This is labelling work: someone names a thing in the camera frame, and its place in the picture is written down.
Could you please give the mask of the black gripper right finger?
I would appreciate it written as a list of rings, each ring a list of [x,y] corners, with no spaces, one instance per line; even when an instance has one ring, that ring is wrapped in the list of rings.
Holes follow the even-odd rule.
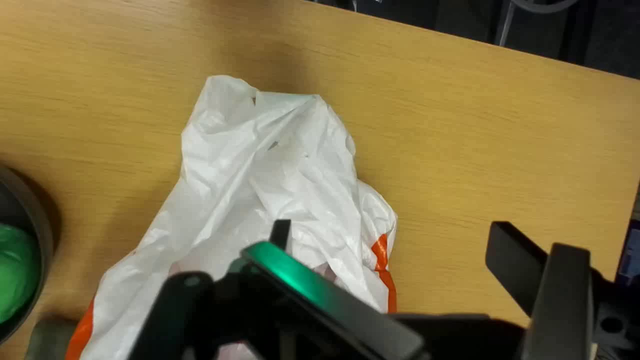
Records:
[[[530,315],[519,360],[587,360],[592,339],[589,254],[567,244],[537,248],[510,222],[492,222],[486,266]]]

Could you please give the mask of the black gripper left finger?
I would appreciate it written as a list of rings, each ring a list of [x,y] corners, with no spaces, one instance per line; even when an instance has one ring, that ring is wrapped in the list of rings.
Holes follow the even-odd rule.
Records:
[[[229,266],[260,319],[248,342],[270,358],[428,360],[424,339],[286,252],[289,220]]]

